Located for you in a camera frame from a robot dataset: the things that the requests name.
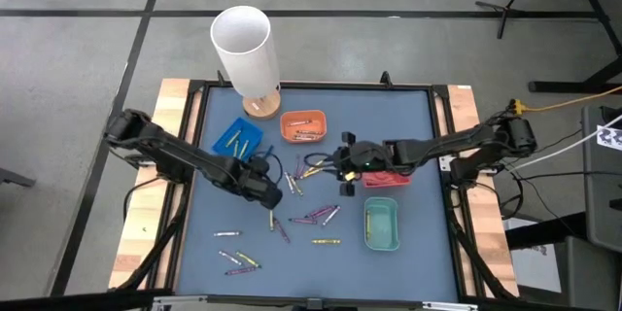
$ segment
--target blue table surface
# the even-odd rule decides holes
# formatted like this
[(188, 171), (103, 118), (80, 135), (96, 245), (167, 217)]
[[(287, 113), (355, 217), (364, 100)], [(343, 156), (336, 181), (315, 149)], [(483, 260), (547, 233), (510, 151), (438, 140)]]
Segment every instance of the blue table surface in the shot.
[[(279, 116), (249, 122), (261, 128), (258, 151), (272, 145), (286, 171), (294, 172), (295, 156), (332, 153), (342, 145), (341, 132), (358, 140), (432, 138), (431, 110), (424, 91), (283, 89)], [(322, 110), (328, 134), (322, 142), (290, 144), (281, 137), (280, 115), (288, 111)], [(238, 117), (245, 117), (241, 97), (232, 88), (211, 88), (201, 148), (211, 147)], [(269, 175), (278, 177), (270, 160)], [(283, 200), (274, 210), (289, 234), (269, 230), (268, 211), (257, 202), (213, 187), (196, 177), (176, 293), (274, 297), (320, 297), (361, 300), (456, 302), (447, 223), (436, 161), (417, 169), (408, 187), (365, 189), (358, 183), (354, 197), (339, 195), (339, 182), (329, 174), (300, 180), (304, 196), (279, 184)], [(363, 203), (371, 196), (389, 196), (398, 204), (400, 246), (376, 252), (364, 244)], [(315, 208), (339, 204), (341, 211), (326, 226), (301, 225), (288, 218), (302, 217)], [(242, 230), (239, 237), (214, 237), (219, 230)], [(312, 239), (339, 238), (338, 246), (313, 245)], [(239, 250), (261, 263), (258, 271), (225, 276), (235, 264), (218, 250)]]

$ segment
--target wooden plank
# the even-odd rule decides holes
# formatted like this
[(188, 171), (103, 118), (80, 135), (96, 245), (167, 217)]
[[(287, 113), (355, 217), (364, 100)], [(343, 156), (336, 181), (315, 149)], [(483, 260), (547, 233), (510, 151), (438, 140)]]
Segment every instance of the wooden plank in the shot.
[[(479, 124), (479, 116), (475, 107), (475, 97), (470, 86), (449, 86), (449, 101), (456, 131), (472, 128)], [(494, 188), (493, 180), (486, 175), (479, 175), (477, 182)], [(477, 251), (486, 261), (503, 286), (512, 294), (518, 295), (518, 286), (514, 275), (512, 259), (505, 239), (505, 231), (501, 220), (501, 211), (497, 197), (490, 190), (475, 187), (468, 190), (468, 206), (470, 208)], [(465, 280), (472, 281), (470, 264), (463, 263)], [(487, 296), (492, 293), (486, 289)]]
[[(173, 135), (179, 133), (189, 84), (189, 79), (165, 79), (160, 86), (152, 121)], [(154, 166), (142, 168), (138, 171), (136, 184), (155, 176)], [(160, 180), (132, 194), (109, 287), (125, 282), (153, 247), (165, 192), (166, 182)]]

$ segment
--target wooden base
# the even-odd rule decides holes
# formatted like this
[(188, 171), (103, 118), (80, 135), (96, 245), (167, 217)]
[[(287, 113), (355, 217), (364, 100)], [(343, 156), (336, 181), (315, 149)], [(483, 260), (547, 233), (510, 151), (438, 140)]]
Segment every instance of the wooden base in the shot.
[(242, 98), (244, 112), (256, 120), (266, 121), (272, 119), (281, 109), (281, 94), (274, 90), (274, 93), (262, 98)]

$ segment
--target black frame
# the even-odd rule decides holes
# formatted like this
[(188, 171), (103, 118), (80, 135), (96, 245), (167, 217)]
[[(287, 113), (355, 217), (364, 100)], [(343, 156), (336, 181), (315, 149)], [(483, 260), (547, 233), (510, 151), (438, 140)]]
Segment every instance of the black frame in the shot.
[[(183, 119), (181, 125), (187, 126), (190, 122), (190, 109), (195, 97), (196, 93), (201, 93), (200, 98), (200, 107), (199, 113), (197, 114), (197, 121), (195, 124), (194, 137), (192, 140), (192, 144), (195, 146), (199, 146), (202, 133), (204, 121), (206, 118), (206, 107), (207, 101), (209, 99), (209, 92), (212, 87), (229, 87), (232, 88), (233, 85), (229, 81), (225, 81), (221, 72), (217, 72), (218, 80), (215, 81), (190, 81), (189, 91), (186, 99), (186, 105), (184, 108)], [(387, 72), (382, 74), (380, 79), (380, 83), (323, 83), (323, 82), (282, 82), (281, 88), (295, 88), (295, 89), (337, 89), (337, 90), (382, 90), (382, 91), (424, 91), (428, 97), (429, 107), (431, 111), (431, 123), (432, 123), (432, 133), (433, 137), (440, 136), (440, 125), (436, 110), (435, 97), (438, 96), (441, 98), (443, 110), (445, 113), (445, 119), (447, 122), (448, 132), (454, 132), (454, 124), (451, 115), (451, 105), (449, 101), (449, 94), (447, 86), (425, 86), (425, 85), (395, 85), (391, 82), (391, 78)], [(185, 130), (180, 130), (180, 135), (186, 135)], [(441, 189), (443, 193), (443, 203), (446, 208), (452, 207), (451, 202), (451, 184), (449, 182), (449, 176), (447, 173), (443, 173), (439, 171), (439, 181), (441, 182)], [(190, 195), (190, 184), (184, 185), (182, 195)], [(165, 193), (164, 203), (172, 202), (173, 192), (175, 185), (168, 185)], [(468, 210), (467, 200), (461, 199), (461, 209), (463, 209), (463, 215), (467, 218), (468, 225), (465, 226), (465, 232), (471, 239), (471, 242), (474, 244), (474, 232), (472, 229), (472, 225), (470, 224), (470, 212)], [(185, 214), (188, 210), (185, 211), (183, 221), (186, 220)], [(168, 213), (165, 210), (162, 210), (162, 214), (160, 216), (159, 224), (160, 226), (165, 226), (165, 223), (168, 222), (170, 215), (170, 208)], [(465, 286), (464, 272), (462, 267), (462, 259), (460, 255), (460, 244), (458, 243), (455, 236), (452, 234), (451, 225), (449, 223), (449, 219), (447, 220), (447, 235), (449, 237), (450, 247), (451, 247), (451, 256), (453, 262), (454, 275), (456, 277), (456, 290), (459, 299), (463, 299), (467, 296), (467, 290)], [(164, 288), (166, 290), (172, 290), (176, 272), (178, 259), (180, 257), (180, 251), (182, 249), (182, 239), (183, 229), (185, 226), (183, 225), (180, 230), (178, 230), (175, 234), (175, 238), (173, 239), (173, 244), (171, 246), (171, 256), (169, 258), (169, 264), (166, 270), (166, 278)], [(158, 231), (156, 240), (159, 239), (163, 229)], [(150, 277), (148, 282), (148, 288), (153, 288), (155, 286), (155, 276), (157, 275), (158, 264), (155, 264), (152, 267), (150, 272)], [(478, 273), (473, 273), (473, 278), (475, 279), (475, 285), (479, 286), (476, 288), (477, 296), (485, 296), (483, 281), (481, 276)], [(231, 296), (231, 295), (207, 295), (207, 299), (209, 302), (221, 302), (221, 303), (236, 303), (236, 304), (247, 304), (247, 305), (264, 305), (264, 306), (285, 306), (285, 305), (299, 305), (299, 306), (308, 306), (310, 302), (321, 302), (324, 307), (374, 307), (374, 306), (382, 306), (382, 307), (407, 307), (407, 308), (421, 308), (422, 302), (419, 301), (400, 301), (400, 300), (350, 300), (350, 299), (309, 299), (309, 298), (297, 298), (297, 297), (266, 297), (266, 296)]]
[[(521, 12), (518, 16), (522, 18), (595, 18), (598, 19), (605, 28), (609, 27), (608, 18), (606, 17), (603, 9), (600, 8), (598, 0), (590, 0), (590, 3), (594, 9), (594, 12), (560, 12), (560, 11), (529, 11)], [(142, 49), (142, 45), (147, 35), (147, 29), (152, 17), (214, 17), (222, 10), (197, 10), (197, 11), (174, 11), (174, 10), (156, 10), (156, 0), (147, 0), (145, 8), (143, 10), (87, 10), (87, 9), (0, 9), (0, 17), (138, 17), (140, 23), (136, 31), (136, 36), (132, 43), (130, 53), (127, 59), (127, 65), (123, 72), (120, 87), (113, 100), (113, 106), (111, 114), (107, 119), (107, 123), (111, 121), (112, 117), (117, 115), (123, 106), (125, 98), (127, 96), (131, 79), (133, 77), (134, 70)], [(501, 13), (490, 13), (481, 11), (368, 11), (368, 10), (273, 10), (265, 11), (270, 17), (402, 17), (402, 18), (502, 18)], [(533, 82), (530, 85), (532, 91), (551, 91), (553, 89), (556, 92), (600, 92), (605, 89), (613, 88), (617, 85), (603, 84), (607, 79), (606, 76), (611, 74), (611, 71), (617, 71), (622, 66), (622, 50), (618, 51), (618, 59), (604, 68), (601, 72), (595, 74), (592, 81), (584, 83), (555, 83), (555, 82)], [(446, 107), (445, 113), (451, 113), (451, 109)], [(57, 263), (54, 267), (56, 274), (51, 276), (51, 281), (48, 287), (50, 295), (63, 295), (71, 271), (74, 266), (80, 244), (86, 229), (86, 223), (90, 215), (92, 205), (94, 203), (99, 183), (101, 181), (104, 166), (108, 158), (108, 147), (103, 143), (103, 134), (99, 139), (98, 146), (95, 151), (95, 156), (92, 160), (91, 166), (88, 170), (88, 176), (86, 177), (85, 184), (81, 190), (79, 205), (77, 212), (75, 213), (75, 219), (71, 226), (68, 235), (64, 239), (63, 248), (59, 252)], [(461, 205), (466, 205), (465, 200), (461, 200)], [(478, 293), (483, 291), (481, 284), (477, 287)]]

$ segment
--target blue box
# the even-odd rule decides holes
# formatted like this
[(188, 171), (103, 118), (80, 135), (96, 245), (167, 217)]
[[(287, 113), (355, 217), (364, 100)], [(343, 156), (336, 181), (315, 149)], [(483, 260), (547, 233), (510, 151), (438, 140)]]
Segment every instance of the blue box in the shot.
[(233, 156), (233, 152), (235, 151), (235, 141), (233, 141), (229, 147), (226, 146), (226, 143), (229, 142), (231, 137), (233, 137), (238, 130), (242, 130), (242, 132), (240, 132), (236, 139), (240, 142), (237, 148), (237, 157), (240, 156), (244, 143), (248, 140), (249, 145), (246, 147), (246, 150), (244, 150), (244, 154), (242, 155), (242, 160), (247, 161), (261, 143), (263, 131), (242, 118), (238, 118), (233, 122), (233, 124), (225, 131), (223, 136), (221, 136), (221, 138), (219, 138), (218, 141), (216, 141), (216, 143), (212, 146), (212, 151), (220, 156)]

